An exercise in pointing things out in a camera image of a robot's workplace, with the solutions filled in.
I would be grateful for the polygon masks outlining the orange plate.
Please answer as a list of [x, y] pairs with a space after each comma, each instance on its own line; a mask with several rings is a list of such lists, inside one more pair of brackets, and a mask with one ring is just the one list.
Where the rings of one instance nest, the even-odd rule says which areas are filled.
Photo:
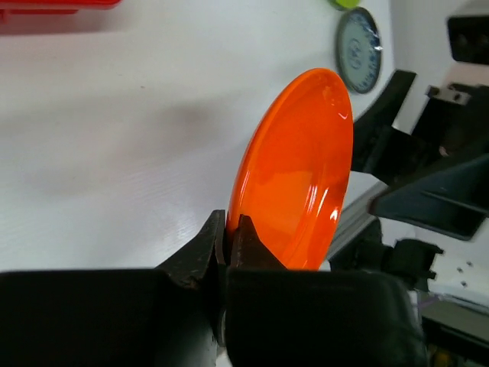
[[325, 68], [300, 74], [272, 102], [241, 159], [228, 207], [289, 269], [320, 268], [340, 220], [351, 171], [354, 122], [348, 90]]

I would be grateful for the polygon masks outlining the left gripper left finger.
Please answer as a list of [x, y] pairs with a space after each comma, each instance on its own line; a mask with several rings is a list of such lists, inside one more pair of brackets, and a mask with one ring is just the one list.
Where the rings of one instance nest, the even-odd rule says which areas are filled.
[[225, 213], [155, 268], [6, 271], [3, 366], [214, 366]]

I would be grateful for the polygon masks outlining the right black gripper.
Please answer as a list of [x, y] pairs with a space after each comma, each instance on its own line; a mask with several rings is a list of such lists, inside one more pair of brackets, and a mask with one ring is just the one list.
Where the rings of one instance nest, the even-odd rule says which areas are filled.
[[394, 128], [416, 74], [395, 70], [355, 121], [351, 170], [394, 184], [369, 212], [468, 241], [488, 218], [488, 87], [429, 86], [412, 135]]

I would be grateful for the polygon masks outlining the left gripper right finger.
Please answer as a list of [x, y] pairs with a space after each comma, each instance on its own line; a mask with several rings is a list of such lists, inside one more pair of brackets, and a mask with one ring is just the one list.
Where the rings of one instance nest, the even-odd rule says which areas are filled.
[[225, 345], [234, 366], [428, 363], [401, 281], [365, 271], [286, 269], [248, 216], [235, 231], [225, 295]]

